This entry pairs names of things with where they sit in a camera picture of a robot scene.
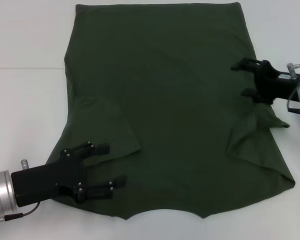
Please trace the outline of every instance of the white surface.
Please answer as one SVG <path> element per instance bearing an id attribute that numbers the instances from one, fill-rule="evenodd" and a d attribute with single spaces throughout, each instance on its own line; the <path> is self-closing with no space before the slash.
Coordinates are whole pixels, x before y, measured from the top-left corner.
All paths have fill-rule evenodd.
<path id="1" fill-rule="evenodd" d="M 0 69 L 0 171 L 20 170 L 21 159 L 31 167 L 44 164 L 60 137 L 67 117 L 63 58 L 75 4 L 187 2 L 192 1 L 0 0 L 0 68 L 22 68 Z M 282 71 L 288 62 L 300 63 L 300 0 L 240 3 L 257 57 Z M 294 189 L 206 219 L 156 210 L 124 221 L 47 200 L 30 216 L 1 223 L 0 240 L 300 240 L 300 115 L 288 113 L 284 100 L 273 108 L 291 125 L 272 133 L 296 180 Z"/>

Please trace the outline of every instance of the wrinkled fabric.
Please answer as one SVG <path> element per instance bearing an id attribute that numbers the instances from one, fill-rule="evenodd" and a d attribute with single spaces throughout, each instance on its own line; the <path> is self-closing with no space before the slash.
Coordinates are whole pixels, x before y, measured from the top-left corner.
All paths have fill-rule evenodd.
<path id="1" fill-rule="evenodd" d="M 48 163 L 86 141 L 91 186 L 127 176 L 113 199 L 76 204 L 128 219 L 156 209 L 207 217 L 259 202 L 295 181 L 270 128 L 289 125 L 242 97 L 255 59 L 239 3 L 76 6 L 65 55 L 68 119 Z"/>

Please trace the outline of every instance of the black mount bracket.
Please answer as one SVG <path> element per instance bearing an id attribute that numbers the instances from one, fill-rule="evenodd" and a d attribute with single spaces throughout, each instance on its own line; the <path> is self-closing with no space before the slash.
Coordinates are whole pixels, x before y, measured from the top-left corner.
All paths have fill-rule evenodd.
<path id="1" fill-rule="evenodd" d="M 88 186 L 83 160 L 110 152 L 109 144 L 94 146 L 90 141 L 61 151 L 56 162 L 11 174 L 15 200 L 19 207 L 59 196 L 70 196 L 76 203 L 86 200 L 110 199 L 115 189 L 125 186 L 126 178 L 118 177 Z"/>
<path id="2" fill-rule="evenodd" d="M 296 79 L 290 78 L 290 73 L 274 69 L 269 61 L 258 61 L 244 58 L 231 67 L 231 70 L 243 70 L 254 74 L 256 89 L 246 88 L 241 92 L 244 97 L 250 97 L 255 103 L 273 104 L 274 99 L 288 99 L 300 82 L 300 74 Z M 296 92 L 292 101 L 299 101 Z"/>

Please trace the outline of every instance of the green cloth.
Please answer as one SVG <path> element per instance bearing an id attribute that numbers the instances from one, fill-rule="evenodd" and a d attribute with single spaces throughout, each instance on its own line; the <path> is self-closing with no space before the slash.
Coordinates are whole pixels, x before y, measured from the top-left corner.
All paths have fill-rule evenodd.
<path id="1" fill-rule="evenodd" d="M 295 185 L 269 128 L 288 127 L 241 91 L 255 58 L 239 3 L 76 6 L 65 55 L 68 119 L 48 163 L 86 141 L 92 186 L 126 175 L 113 199 L 61 203 L 124 219 L 155 209 L 207 217 Z"/>

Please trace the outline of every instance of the cable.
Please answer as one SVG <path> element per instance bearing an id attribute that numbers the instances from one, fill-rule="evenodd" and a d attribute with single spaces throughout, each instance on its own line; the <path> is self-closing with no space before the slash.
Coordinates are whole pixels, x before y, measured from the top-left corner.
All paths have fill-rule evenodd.
<path id="1" fill-rule="evenodd" d="M 300 81 L 297 84 L 297 86 L 295 87 L 295 89 L 293 89 L 290 96 L 288 97 L 288 101 L 286 102 L 286 108 L 288 109 L 288 112 L 290 112 L 290 113 L 300 114 L 300 108 L 290 108 L 289 107 L 290 100 L 292 99 L 292 97 L 294 96 L 294 94 L 296 93 L 296 91 L 299 87 L 300 87 Z"/>
<path id="2" fill-rule="evenodd" d="M 39 207 L 40 205 L 40 202 L 38 202 L 36 204 L 36 206 L 34 207 L 34 209 L 32 209 L 31 211 L 27 212 L 27 213 L 16 213 L 16 214 L 10 214 L 10 215 L 5 215 L 4 216 L 4 221 L 11 221 L 11 220 L 14 220 L 14 219 L 20 219 L 20 218 L 23 218 L 25 216 L 28 216 L 30 214 L 32 214 L 35 210 L 37 210 L 37 208 Z"/>

